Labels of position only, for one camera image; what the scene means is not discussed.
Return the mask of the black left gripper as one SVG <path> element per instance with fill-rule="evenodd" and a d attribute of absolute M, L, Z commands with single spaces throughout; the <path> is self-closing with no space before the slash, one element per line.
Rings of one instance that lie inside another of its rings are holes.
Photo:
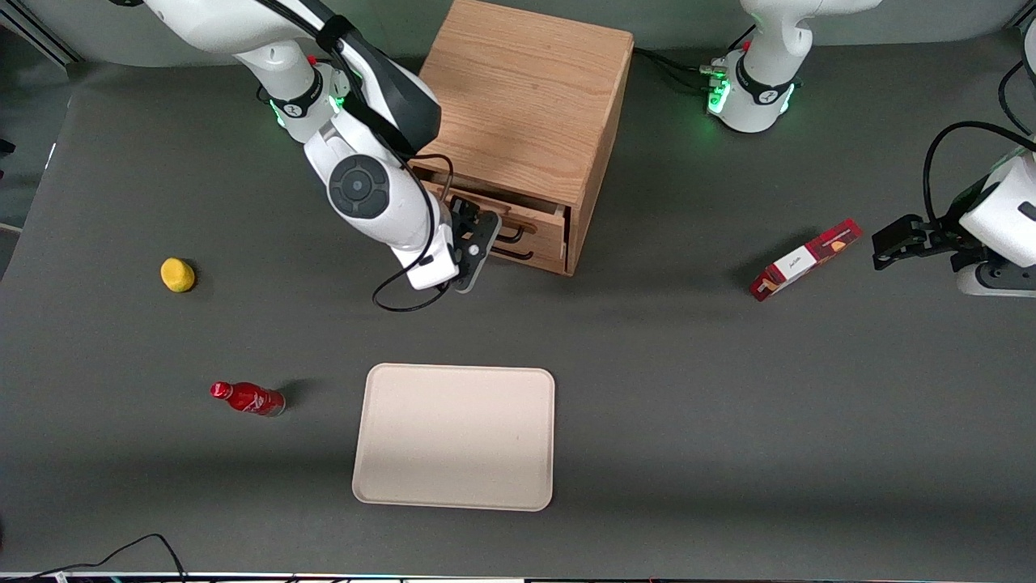
<path fill-rule="evenodd" d="M 953 272 L 987 262 L 987 247 L 973 236 L 965 235 L 953 221 L 944 217 L 926 221 L 921 215 L 903 215 L 871 236 L 874 270 L 884 270 L 904 258 L 928 258 L 948 254 Z"/>

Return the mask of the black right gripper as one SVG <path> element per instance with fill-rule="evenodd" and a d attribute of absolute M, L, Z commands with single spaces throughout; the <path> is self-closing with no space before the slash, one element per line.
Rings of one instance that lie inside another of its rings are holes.
<path fill-rule="evenodd" d="M 477 273 L 487 258 L 487 246 L 493 246 L 502 229 L 497 213 L 480 213 L 480 207 L 463 197 L 450 202 L 452 265 L 459 273 Z"/>

